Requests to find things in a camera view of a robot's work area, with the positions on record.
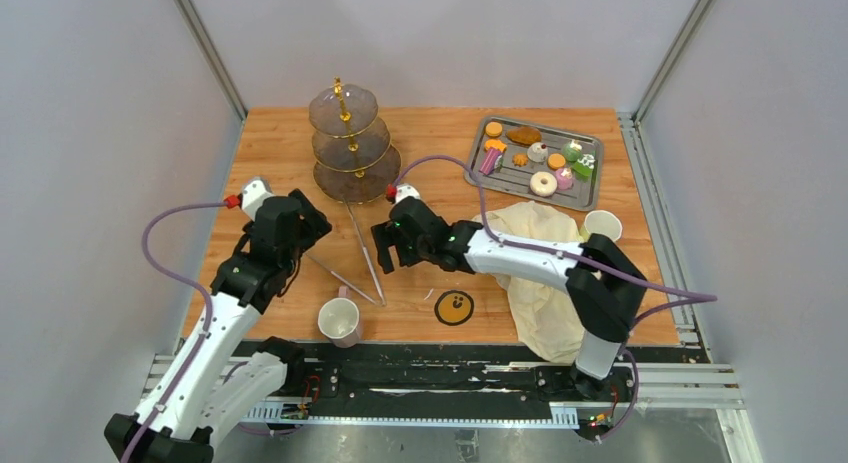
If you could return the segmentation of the green cupcake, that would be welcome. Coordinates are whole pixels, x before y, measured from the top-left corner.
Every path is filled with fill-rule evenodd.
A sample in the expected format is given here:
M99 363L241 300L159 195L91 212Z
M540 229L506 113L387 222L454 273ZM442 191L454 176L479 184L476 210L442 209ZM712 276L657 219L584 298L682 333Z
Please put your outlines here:
M562 147L561 153L568 163L577 162L583 154L582 143L578 140L571 140Z

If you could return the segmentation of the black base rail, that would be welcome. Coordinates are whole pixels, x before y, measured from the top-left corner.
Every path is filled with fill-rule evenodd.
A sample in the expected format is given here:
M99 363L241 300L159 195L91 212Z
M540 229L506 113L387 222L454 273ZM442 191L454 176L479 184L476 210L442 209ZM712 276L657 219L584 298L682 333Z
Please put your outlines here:
M631 363L597 381L517 345L299 343L293 382L272 397L310 418L540 423L583 407L594 415L631 402Z

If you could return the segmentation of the white cupcake with cherry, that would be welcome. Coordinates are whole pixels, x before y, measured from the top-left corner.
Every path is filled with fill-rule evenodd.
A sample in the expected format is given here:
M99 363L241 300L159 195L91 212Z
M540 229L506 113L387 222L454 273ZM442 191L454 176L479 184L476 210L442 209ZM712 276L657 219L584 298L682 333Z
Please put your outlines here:
M545 163L549 156L549 150L546 144L536 142L531 144L526 151L528 160L534 163Z

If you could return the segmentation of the pink mug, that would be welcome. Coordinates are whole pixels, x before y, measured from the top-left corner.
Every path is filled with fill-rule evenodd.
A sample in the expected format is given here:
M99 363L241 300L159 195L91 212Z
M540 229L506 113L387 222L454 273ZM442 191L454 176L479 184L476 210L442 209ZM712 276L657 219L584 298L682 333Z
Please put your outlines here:
M336 347L350 348L362 341L361 314L347 286L341 286L337 296L322 305L317 325L321 334Z

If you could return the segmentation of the green cake slice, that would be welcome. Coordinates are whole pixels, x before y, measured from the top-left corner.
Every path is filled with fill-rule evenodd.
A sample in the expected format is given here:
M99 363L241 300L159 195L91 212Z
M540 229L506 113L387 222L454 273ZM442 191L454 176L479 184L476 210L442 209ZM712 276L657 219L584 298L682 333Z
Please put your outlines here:
M582 154L572 165L572 172L579 180L589 180L592 178L596 165L596 158L593 154Z

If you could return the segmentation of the three-tier glass cake stand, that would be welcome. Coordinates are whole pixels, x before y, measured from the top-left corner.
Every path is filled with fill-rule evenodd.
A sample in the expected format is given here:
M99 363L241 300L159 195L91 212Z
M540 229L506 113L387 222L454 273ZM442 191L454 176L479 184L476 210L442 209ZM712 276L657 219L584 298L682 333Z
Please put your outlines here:
M367 203L385 195L401 156L370 90L339 77L308 106L313 128L313 178L329 198Z

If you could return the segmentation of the orange macaron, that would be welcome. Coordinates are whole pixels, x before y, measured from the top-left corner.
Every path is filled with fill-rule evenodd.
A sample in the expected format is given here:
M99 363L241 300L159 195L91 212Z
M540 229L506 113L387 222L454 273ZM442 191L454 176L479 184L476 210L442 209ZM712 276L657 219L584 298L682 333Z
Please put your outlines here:
M484 133L488 138L499 138L503 133L503 126L499 122L490 121L485 125Z
M548 156L546 164L551 170L559 170L567 164L567 160L561 153L552 153Z

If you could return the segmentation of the orange macaron middle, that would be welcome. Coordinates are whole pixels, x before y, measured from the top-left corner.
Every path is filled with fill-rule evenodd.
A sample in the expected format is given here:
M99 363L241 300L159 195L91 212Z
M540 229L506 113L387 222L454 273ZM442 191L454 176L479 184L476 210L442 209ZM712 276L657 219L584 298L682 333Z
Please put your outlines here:
M548 156L546 164L551 170L559 170L567 164L567 160L561 153L552 153Z

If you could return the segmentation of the cream cloth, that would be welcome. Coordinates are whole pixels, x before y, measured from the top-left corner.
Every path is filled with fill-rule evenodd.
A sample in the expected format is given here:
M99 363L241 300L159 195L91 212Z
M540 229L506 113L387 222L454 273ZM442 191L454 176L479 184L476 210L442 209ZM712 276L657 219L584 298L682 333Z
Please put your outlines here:
M496 232L551 242L582 240L571 216L534 201L490 210L486 217ZM572 364L585 330L570 297L526 279L503 274L494 279L506 292L518 340L546 361Z

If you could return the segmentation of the metal tongs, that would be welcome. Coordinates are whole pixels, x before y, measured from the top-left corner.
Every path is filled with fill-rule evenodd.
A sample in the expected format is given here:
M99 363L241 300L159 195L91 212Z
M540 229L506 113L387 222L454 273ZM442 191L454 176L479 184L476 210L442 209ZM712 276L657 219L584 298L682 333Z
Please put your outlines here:
M339 282L346 285L349 289L353 290L359 296L363 297L368 302L374 304L375 306L386 307L387 306L387 298L385 296L385 293L382 289L382 285L381 285L379 278L377 276L373 260L372 260L370 254L369 254L368 248L366 247L365 237L363 235L363 232L362 232L362 230L359 226L359 223L356 219L356 216L354 214L353 204L349 200L346 200L346 199L343 200L343 204L344 204L344 206L347 210L347 213L348 213L350 220L351 220L351 223L353 225L354 232L355 232L355 235L357 236L357 240L358 240L358 243L359 243L359 248L360 248L361 253L363 255L363 259L365 261L366 267L369 271L369 274L370 274L370 277L372 279L374 288L377 291L378 299L375 299L375 298L372 298L371 296L369 296L364 290L357 287L351 281L349 281L348 279L343 277L337 271L331 269L329 266L327 266L325 263L321 262L319 259L317 259L313 255L307 253L307 254L305 254L305 257L308 258L310 261L312 261L314 264L318 265L325 272L327 272L328 274L333 276L336 280L338 280Z

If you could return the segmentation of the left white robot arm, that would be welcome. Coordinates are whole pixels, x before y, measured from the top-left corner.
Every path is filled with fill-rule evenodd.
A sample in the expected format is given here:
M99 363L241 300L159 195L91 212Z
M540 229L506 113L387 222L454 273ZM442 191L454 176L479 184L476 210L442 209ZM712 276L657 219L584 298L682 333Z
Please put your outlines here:
M305 386L303 348L278 337L263 341L227 380L221 374L331 224L300 190L278 196L261 179L212 206L238 207L249 221L211 286L188 283L204 309L162 379L132 413L116 413L107 423L104 436L121 462L210 462L261 400L274 392L293 396Z

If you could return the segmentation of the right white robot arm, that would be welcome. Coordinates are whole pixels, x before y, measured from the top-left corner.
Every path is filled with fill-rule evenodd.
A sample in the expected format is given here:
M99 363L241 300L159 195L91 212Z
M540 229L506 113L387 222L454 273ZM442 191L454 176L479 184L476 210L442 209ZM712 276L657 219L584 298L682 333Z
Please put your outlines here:
M612 366L646 289L643 274L610 238L551 242L496 233L470 220L449 224L414 197L395 203L387 221L370 232L386 274L428 262L446 272L517 277L567 294L585 330L572 387L588 400L611 387Z

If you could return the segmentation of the green mug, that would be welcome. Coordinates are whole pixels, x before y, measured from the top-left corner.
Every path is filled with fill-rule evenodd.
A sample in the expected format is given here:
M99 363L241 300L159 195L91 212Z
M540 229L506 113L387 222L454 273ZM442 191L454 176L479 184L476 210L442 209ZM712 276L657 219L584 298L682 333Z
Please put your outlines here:
M579 234L584 241L591 235L599 234L617 242L623 233L623 225L620 219L606 210L593 210L588 212L579 228Z

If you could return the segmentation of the metal baking tray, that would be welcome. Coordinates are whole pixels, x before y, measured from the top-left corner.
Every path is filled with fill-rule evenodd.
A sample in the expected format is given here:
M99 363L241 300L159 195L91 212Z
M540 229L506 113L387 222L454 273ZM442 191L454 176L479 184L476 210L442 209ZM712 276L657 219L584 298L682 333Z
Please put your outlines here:
M495 139L502 140L507 145L507 148L503 153L498 168L490 175L484 176L479 173L479 168L485 154L483 148L484 142L490 139L485 135L484 127L490 121L496 121L502 124L503 133L499 138ZM581 142L583 154L593 154L596 158L595 171L592 178L589 180L579 180L573 173L574 185L569 190L557 190L552 196L547 198L534 195L528 187L530 177L539 171L554 174L554 170L549 169L546 162L534 163L529 161L524 167L515 167L512 164L513 156L515 154L526 154L528 147L512 143L506 137L506 132L520 126L538 128L542 136L541 143L547 145L549 155L552 153L561 153L562 147L571 140ZM512 117L490 115L483 117L478 125L468 157L467 166L470 168L470 171L466 173L465 178L470 184L480 183L485 189L527 197L531 200L546 202L550 205L567 209L588 212L595 209L598 203L603 156L604 145L600 139L594 136L522 121Z

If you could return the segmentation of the orange pastry left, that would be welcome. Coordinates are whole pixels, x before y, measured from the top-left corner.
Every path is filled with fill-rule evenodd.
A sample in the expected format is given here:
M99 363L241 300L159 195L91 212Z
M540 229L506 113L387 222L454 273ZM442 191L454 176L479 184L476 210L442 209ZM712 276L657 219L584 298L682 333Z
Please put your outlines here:
M501 153L504 153L506 151L507 145L500 139L490 138L484 142L483 148L485 152L489 152L490 150L497 150Z

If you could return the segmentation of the orange macaron top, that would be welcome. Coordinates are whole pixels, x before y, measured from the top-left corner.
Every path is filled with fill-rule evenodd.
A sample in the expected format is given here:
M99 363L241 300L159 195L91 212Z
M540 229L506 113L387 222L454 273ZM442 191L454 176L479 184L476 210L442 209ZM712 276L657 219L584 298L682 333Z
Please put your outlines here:
M488 138L499 138L503 133L503 126L499 122L490 121L485 125L484 133Z

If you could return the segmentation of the brown croissant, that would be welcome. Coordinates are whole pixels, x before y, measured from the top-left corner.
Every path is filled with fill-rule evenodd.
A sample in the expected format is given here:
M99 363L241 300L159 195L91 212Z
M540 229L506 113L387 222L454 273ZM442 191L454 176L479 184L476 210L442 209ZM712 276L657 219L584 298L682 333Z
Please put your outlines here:
M541 132L538 128L531 126L520 126L508 130L506 137L514 144L529 147L542 141Z

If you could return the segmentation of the yellow smiley coaster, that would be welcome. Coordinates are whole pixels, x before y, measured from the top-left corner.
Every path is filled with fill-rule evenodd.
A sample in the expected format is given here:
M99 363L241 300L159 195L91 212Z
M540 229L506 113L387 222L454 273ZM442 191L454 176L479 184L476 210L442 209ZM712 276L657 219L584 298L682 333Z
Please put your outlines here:
M450 290L444 292L434 304L436 319L446 326L459 326L474 314L475 302L466 292Z

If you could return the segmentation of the small orange cookie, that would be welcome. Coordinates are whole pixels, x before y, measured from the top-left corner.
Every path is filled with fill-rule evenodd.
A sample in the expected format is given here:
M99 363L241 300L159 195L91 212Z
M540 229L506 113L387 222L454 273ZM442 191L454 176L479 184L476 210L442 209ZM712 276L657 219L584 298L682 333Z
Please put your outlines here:
M515 154L512 158L512 164L515 167L524 167L528 164L529 158L526 154Z

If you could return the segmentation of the purple pink eclair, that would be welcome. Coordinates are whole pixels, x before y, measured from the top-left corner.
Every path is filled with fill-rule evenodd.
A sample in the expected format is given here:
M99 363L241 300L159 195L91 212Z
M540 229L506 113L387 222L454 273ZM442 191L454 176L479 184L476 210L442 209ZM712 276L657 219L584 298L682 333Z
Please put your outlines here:
M479 173L484 176L490 175L498 168L498 165L502 160L502 156L502 150L489 148L484 154L484 158L479 168Z

